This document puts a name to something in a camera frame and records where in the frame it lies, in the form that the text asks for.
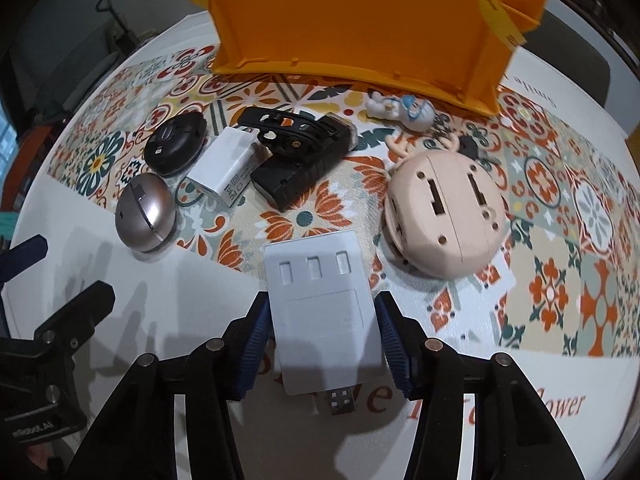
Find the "white usb hub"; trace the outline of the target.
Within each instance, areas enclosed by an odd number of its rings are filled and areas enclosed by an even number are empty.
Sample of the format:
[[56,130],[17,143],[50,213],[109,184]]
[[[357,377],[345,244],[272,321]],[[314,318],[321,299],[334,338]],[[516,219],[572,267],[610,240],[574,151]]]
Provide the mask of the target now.
[[269,244],[264,265],[286,393],[322,393],[333,415],[355,411],[355,387],[385,370],[357,235],[336,231]]

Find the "white wall charger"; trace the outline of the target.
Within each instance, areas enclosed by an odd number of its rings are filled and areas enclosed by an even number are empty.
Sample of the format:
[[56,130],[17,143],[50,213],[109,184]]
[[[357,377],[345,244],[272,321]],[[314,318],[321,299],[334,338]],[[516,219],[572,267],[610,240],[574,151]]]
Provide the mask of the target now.
[[226,127],[209,143],[186,176],[204,192],[231,207],[268,158],[255,133]]

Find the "black clip mount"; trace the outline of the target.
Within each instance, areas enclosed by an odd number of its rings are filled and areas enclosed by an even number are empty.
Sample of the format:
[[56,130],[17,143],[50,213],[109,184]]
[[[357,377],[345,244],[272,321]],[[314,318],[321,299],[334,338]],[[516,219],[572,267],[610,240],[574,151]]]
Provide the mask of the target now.
[[260,195],[277,210],[288,209],[358,143],[355,125],[337,114],[320,118],[265,107],[247,107],[238,118],[257,131],[270,156],[250,175]]

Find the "red chair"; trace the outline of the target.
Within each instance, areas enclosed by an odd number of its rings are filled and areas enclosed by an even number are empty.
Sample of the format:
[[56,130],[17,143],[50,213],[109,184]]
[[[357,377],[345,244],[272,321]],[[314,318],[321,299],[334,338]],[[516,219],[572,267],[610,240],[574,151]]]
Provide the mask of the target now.
[[1,211],[19,211],[32,180],[53,145],[52,126],[27,131],[2,186]]

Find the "rose gold oval mouse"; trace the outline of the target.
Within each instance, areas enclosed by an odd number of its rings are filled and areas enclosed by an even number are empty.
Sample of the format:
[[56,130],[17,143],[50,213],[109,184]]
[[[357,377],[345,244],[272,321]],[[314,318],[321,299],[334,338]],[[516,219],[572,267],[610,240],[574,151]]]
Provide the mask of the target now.
[[174,198],[166,182],[146,172],[122,191],[115,211],[119,239],[135,252],[154,252],[168,241],[177,222]]

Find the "patterned tile table runner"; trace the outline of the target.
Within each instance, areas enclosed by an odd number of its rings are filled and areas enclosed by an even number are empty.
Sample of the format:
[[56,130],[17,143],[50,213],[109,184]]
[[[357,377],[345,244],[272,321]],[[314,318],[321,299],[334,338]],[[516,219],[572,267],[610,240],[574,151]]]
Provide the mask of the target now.
[[[116,70],[53,152],[47,172],[113,209],[148,167],[143,149],[171,117],[199,112],[218,136],[243,110],[263,106],[353,122],[359,139],[327,176],[286,211],[247,188],[232,206],[185,176],[169,181],[179,209],[177,243],[231,269],[262,276],[262,248],[304,236],[352,230],[373,289],[416,308],[431,333],[561,356],[639,352],[639,194],[614,164],[567,122],[499,88],[499,114],[476,118],[443,105],[438,136],[420,138],[370,118],[368,90],[333,78],[216,76],[214,46],[192,47]],[[424,278],[381,238],[381,214],[395,155],[385,140],[424,150],[454,133],[482,152],[480,163],[506,206],[506,240],[469,278]]]

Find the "pink deer round gadget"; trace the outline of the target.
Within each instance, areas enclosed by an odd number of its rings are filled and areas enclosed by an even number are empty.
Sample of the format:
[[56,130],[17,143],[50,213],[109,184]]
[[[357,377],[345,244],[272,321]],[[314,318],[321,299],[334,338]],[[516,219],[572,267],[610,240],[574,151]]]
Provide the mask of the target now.
[[386,136],[397,156],[384,202],[397,251],[431,278],[456,280],[491,263],[506,235],[502,195],[488,172],[460,152],[454,134],[441,150]]

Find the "small white blue figurine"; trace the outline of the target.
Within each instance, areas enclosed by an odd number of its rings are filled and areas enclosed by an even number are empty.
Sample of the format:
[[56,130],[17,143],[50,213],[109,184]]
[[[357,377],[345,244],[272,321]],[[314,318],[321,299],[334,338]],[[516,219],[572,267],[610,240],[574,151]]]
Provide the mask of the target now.
[[383,96],[372,91],[366,103],[367,116],[375,119],[399,122],[405,129],[425,134],[435,123],[435,109],[427,99],[412,94]]

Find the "orange plastic storage crate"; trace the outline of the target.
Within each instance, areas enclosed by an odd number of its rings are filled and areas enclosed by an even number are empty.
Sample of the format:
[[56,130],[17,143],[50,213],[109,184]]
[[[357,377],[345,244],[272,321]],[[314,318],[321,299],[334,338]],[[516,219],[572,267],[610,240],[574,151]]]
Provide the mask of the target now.
[[358,80],[494,116],[512,54],[547,0],[191,1],[218,32],[218,74]]

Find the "black handled tool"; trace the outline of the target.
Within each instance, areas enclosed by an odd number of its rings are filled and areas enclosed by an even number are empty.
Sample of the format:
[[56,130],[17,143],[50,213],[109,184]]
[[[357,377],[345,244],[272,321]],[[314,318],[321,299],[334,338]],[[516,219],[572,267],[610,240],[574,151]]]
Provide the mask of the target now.
[[126,23],[122,20],[119,14],[114,9],[112,0],[98,0],[96,6],[94,7],[96,12],[98,13],[108,13],[111,15],[111,18],[118,25],[122,33],[117,37],[116,44],[122,48],[122,50],[134,50],[139,40],[137,36],[131,31],[131,29],[126,25]]

